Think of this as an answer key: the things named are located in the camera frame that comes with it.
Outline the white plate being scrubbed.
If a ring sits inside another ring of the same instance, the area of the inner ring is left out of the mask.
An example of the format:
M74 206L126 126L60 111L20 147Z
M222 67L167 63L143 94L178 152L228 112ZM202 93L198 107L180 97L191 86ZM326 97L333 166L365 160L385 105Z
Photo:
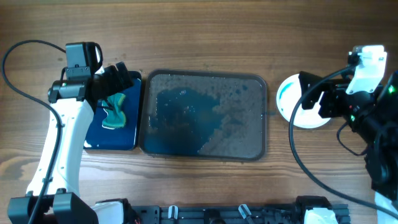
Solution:
M301 96L302 92L299 82L299 74L288 77L280 85L276 95L276 105L280 114L288 122L290 121L293 109ZM318 114L319 110L320 98L312 109L304 110L302 106L300 106L295 115L294 125L299 128L313 129L327 124L330 118L322 118Z

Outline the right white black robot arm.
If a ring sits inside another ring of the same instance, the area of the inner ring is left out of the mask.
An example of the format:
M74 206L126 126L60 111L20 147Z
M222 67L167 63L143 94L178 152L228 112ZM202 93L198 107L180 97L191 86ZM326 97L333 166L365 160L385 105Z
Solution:
M397 73L387 84L376 85L370 92L348 90L352 72L343 69L325 78L300 72L298 79L302 96L297 106L312 109L320 102L318 114L322 118L344 118L345 125L367 144L360 153L375 191L373 203L351 197L318 180L297 159L302 170L320 187L343 199L377 211L378 223L397 223Z

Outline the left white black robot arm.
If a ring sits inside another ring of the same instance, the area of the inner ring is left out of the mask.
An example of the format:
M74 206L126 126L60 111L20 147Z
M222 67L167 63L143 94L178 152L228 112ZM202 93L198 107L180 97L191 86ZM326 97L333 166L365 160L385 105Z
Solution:
M34 178L23 197L8 206L12 223L134 223L126 199L87 205L79 193L79 171L86 134L100 100L133 85L124 63L101 74L57 80L49 90L50 123Z

